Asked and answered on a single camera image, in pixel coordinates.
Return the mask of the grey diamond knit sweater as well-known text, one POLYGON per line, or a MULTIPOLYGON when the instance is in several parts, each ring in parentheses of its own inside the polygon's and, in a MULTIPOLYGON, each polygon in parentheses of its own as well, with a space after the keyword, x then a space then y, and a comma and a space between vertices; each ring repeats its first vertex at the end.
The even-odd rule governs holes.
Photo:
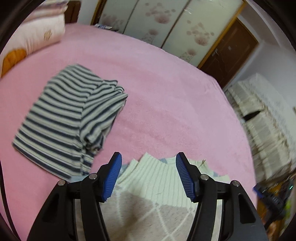
POLYGON ((197 204, 186 197, 175 157, 145 153, 121 167, 100 207, 110 240, 186 240, 197 204))

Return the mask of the cream lace covered furniture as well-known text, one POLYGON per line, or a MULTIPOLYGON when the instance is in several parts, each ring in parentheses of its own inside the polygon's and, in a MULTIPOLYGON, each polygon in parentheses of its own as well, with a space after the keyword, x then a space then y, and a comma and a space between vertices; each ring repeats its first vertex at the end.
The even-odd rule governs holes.
POLYGON ((295 112, 262 75, 228 87, 225 95, 247 135, 258 183, 295 171, 295 112))

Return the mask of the striped folded garment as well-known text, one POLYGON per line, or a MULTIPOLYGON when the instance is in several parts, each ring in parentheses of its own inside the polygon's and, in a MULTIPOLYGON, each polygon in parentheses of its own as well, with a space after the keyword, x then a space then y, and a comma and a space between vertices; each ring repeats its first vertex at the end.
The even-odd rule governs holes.
POLYGON ((116 80, 69 65, 48 81, 13 147, 49 173, 75 181, 90 173, 127 97, 116 80))

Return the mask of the pink bed blanket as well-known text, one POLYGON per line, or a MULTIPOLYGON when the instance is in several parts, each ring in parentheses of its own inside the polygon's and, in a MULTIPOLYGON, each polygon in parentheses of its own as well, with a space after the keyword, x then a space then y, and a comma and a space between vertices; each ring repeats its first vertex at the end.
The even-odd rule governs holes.
POLYGON ((22 240, 58 178, 17 152, 11 142, 47 82, 72 64, 117 80, 128 94, 94 159, 93 172, 114 152, 125 163, 145 153, 167 158, 184 152, 238 180, 256 201, 247 137, 214 78, 138 39, 70 24, 61 42, 31 54, 1 79, 1 164, 9 209, 22 240))

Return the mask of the dark brown wooden door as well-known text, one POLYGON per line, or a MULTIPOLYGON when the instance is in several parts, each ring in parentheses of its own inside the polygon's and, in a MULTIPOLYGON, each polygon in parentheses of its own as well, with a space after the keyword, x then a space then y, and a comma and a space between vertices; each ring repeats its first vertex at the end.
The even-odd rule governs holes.
POLYGON ((224 88, 257 47, 258 41, 239 20, 235 20, 200 70, 224 88))

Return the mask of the pink cartoon folded quilt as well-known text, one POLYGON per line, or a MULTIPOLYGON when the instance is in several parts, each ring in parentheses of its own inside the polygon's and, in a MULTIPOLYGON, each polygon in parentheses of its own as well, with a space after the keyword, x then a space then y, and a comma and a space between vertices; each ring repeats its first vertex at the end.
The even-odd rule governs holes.
POLYGON ((30 54, 61 41, 64 34, 64 13, 22 22, 1 52, 1 77, 30 54))

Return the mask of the floral sliding wardrobe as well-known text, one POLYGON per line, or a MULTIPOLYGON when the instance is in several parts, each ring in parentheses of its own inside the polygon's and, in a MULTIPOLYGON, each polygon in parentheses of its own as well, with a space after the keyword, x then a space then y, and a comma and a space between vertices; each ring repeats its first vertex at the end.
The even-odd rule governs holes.
POLYGON ((246 5, 241 0, 99 1, 93 25, 103 25, 201 66, 246 5))

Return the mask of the dark wooden headboard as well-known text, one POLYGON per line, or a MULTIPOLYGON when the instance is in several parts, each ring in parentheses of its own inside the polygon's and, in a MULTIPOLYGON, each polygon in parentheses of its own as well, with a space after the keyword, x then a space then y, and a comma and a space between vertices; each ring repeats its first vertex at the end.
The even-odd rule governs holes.
POLYGON ((79 11, 81 8, 81 1, 69 1, 67 3, 67 10, 64 13, 65 23, 71 24, 76 23, 79 16, 79 11))

